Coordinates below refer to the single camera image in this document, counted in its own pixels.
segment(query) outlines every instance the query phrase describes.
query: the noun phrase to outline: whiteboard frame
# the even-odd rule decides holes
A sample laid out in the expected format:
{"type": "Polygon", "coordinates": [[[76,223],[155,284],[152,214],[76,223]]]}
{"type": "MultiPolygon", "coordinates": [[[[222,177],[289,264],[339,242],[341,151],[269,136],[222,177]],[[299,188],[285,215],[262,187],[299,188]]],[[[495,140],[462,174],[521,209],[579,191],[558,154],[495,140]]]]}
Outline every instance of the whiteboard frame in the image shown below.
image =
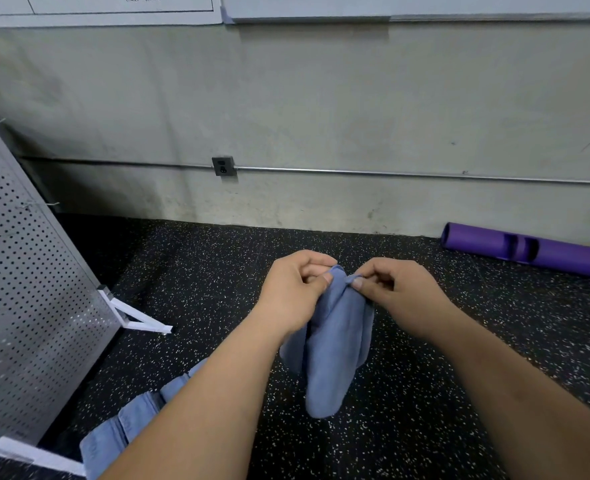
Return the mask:
{"type": "Polygon", "coordinates": [[[0,28],[106,27],[125,25],[219,25],[220,0],[210,11],[66,13],[58,15],[0,15],[0,28]]]}

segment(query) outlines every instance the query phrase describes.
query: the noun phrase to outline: outlet cover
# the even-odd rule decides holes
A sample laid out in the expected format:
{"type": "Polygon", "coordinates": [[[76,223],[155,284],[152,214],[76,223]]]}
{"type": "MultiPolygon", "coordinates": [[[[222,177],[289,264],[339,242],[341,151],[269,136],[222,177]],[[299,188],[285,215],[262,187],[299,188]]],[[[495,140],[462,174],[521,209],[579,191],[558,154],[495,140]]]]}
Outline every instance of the outlet cover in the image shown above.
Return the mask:
{"type": "Polygon", "coordinates": [[[218,177],[235,177],[237,175],[233,157],[213,157],[213,168],[218,177]]]}

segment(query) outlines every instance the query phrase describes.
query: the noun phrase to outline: towel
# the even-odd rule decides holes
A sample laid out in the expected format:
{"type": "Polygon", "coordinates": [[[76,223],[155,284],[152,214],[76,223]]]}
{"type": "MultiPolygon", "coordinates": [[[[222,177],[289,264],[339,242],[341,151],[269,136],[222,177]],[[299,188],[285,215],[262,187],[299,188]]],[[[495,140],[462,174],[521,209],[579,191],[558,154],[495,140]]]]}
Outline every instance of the towel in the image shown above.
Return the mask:
{"type": "Polygon", "coordinates": [[[341,266],[330,273],[333,281],[313,317],[279,349],[291,371],[307,373],[306,410],[313,418],[339,411],[356,369],[368,357],[375,315],[371,302],[351,288],[356,275],[346,276],[341,266]]]}
{"type": "Polygon", "coordinates": [[[126,445],[126,435],[116,416],[104,421],[88,433],[79,443],[86,478],[97,480],[126,449],[126,445]]]}
{"type": "Polygon", "coordinates": [[[190,379],[188,374],[182,374],[181,376],[176,377],[175,379],[170,381],[168,384],[163,386],[159,390],[159,394],[162,395],[163,400],[166,403],[170,403],[171,399],[173,397],[175,397],[177,395],[177,393],[179,392],[179,390],[186,385],[186,383],[188,382],[188,379],[190,379]]]}
{"type": "Polygon", "coordinates": [[[155,415],[162,409],[163,400],[158,392],[145,392],[126,404],[117,417],[121,423],[128,443],[141,433],[155,415]]]}
{"type": "Polygon", "coordinates": [[[193,367],[190,371],[188,371],[188,375],[190,377],[193,377],[195,375],[195,373],[201,369],[201,366],[206,363],[207,360],[208,360],[208,357],[206,357],[204,360],[199,362],[195,367],[193,367]]]}

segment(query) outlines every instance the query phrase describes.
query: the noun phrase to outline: light blue cloth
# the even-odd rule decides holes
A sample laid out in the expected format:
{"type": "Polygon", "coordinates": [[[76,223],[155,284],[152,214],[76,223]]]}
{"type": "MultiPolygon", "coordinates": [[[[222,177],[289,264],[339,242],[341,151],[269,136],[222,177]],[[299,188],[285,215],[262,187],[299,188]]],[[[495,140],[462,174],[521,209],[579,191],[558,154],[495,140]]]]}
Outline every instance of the light blue cloth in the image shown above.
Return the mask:
{"type": "Polygon", "coordinates": [[[188,374],[176,377],[162,387],[159,393],[145,392],[126,404],[117,416],[93,429],[81,443],[83,466],[88,480],[96,480],[119,454],[126,449],[161,410],[193,377],[207,358],[195,365],[188,374]]]}
{"type": "Polygon", "coordinates": [[[101,423],[79,443],[88,480],[97,480],[126,449],[126,435],[116,416],[101,423]]]}
{"type": "Polygon", "coordinates": [[[188,374],[182,374],[181,376],[176,377],[175,379],[170,381],[168,384],[163,386],[159,390],[159,394],[162,395],[163,400],[166,403],[170,403],[171,399],[173,397],[175,397],[177,395],[177,393],[179,392],[179,390],[186,385],[186,383],[188,382],[188,379],[190,379],[188,374]]]}
{"type": "Polygon", "coordinates": [[[356,369],[366,362],[375,315],[371,302],[351,288],[357,276],[346,276],[341,266],[330,273],[333,282],[313,317],[279,349],[291,371],[306,370],[306,411],[313,418],[339,411],[356,369]]]}
{"type": "Polygon", "coordinates": [[[141,433],[148,423],[161,411],[163,400],[158,392],[145,392],[126,404],[117,417],[124,429],[128,443],[141,433]]]}
{"type": "Polygon", "coordinates": [[[193,367],[190,371],[188,371],[188,375],[190,377],[193,377],[195,375],[195,373],[201,369],[201,366],[203,366],[206,363],[207,360],[208,360],[208,357],[206,357],[204,360],[199,362],[195,367],[193,367]]]}
{"type": "Polygon", "coordinates": [[[207,360],[208,360],[208,357],[206,357],[204,360],[202,360],[197,365],[195,365],[190,371],[188,371],[188,374],[183,374],[179,377],[176,377],[175,379],[170,381],[168,384],[163,386],[159,390],[159,393],[162,395],[163,400],[166,403],[170,403],[171,399],[173,397],[175,397],[177,395],[177,393],[179,392],[179,390],[186,385],[186,383],[188,382],[188,379],[193,377],[195,375],[195,373],[201,369],[201,366],[206,363],[207,360]]]}

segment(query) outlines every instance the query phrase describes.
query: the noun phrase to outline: left hand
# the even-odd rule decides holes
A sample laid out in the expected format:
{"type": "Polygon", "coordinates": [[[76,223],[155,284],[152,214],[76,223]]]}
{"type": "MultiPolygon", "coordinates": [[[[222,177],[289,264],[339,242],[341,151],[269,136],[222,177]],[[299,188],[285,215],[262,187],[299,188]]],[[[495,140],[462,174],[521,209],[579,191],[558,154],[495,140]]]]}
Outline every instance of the left hand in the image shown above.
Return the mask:
{"type": "Polygon", "coordinates": [[[328,270],[335,264],[337,259],[307,250],[277,259],[253,312],[276,325],[284,336],[298,331],[313,316],[317,299],[333,281],[328,270]]]}

